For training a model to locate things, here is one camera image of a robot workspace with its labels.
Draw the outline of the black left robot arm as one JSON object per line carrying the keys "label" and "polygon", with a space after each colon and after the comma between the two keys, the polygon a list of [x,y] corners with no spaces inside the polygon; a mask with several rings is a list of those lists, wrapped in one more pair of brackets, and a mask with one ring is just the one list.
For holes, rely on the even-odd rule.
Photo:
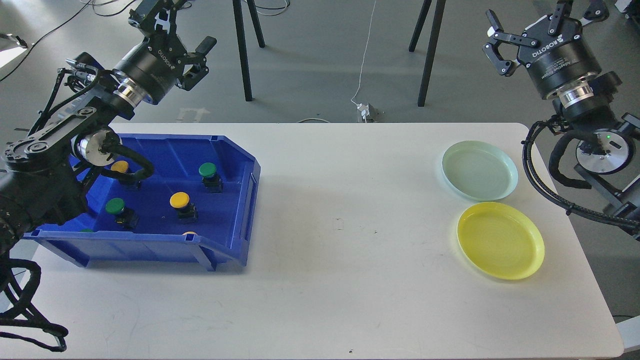
{"label": "black left robot arm", "polygon": [[10,307],[4,327],[41,330],[55,338],[48,345],[2,332],[53,353],[67,350],[64,326],[48,321],[34,306],[41,267],[13,259],[10,250],[26,233],[44,224],[62,225],[89,210],[87,194],[99,176],[141,182],[153,164],[121,143],[110,128],[116,117],[130,120],[141,102],[158,104],[174,87],[190,91],[206,75],[207,54],[217,40],[207,36],[188,52],[176,34],[183,0],[142,0],[128,23],[143,36],[112,69],[83,52],[60,68],[49,101],[26,137],[11,142],[1,156],[1,292]]}

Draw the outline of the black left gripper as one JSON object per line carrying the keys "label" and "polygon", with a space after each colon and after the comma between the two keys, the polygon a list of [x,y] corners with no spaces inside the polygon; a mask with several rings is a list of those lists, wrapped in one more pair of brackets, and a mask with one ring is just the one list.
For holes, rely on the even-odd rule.
{"label": "black left gripper", "polygon": [[122,57],[114,72],[131,79],[146,93],[144,101],[157,105],[177,86],[191,91],[209,73],[207,55],[217,39],[206,36],[194,52],[187,52],[176,34],[175,18],[186,0],[141,0],[131,9],[128,24],[137,28],[142,41]]}

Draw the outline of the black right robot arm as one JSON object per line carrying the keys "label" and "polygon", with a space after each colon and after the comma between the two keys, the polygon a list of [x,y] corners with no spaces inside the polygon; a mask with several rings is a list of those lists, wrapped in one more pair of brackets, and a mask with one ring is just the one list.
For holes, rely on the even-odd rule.
{"label": "black right robot arm", "polygon": [[[521,34],[506,32],[489,9],[483,51],[501,76],[526,68],[541,98],[552,101],[553,116],[535,122],[522,141],[522,164],[530,184],[567,215],[618,227],[638,239],[639,180],[619,189],[605,176],[624,170],[639,154],[639,118],[628,112],[621,120],[615,118],[610,104],[622,82],[614,71],[602,73],[583,39],[584,27],[605,21],[610,12],[601,0],[592,0],[576,19],[570,15],[572,7],[571,0],[559,0],[552,13]],[[548,160],[550,176],[565,187],[595,189],[608,202],[604,210],[582,207],[542,182],[531,151],[544,129],[560,135]]]}

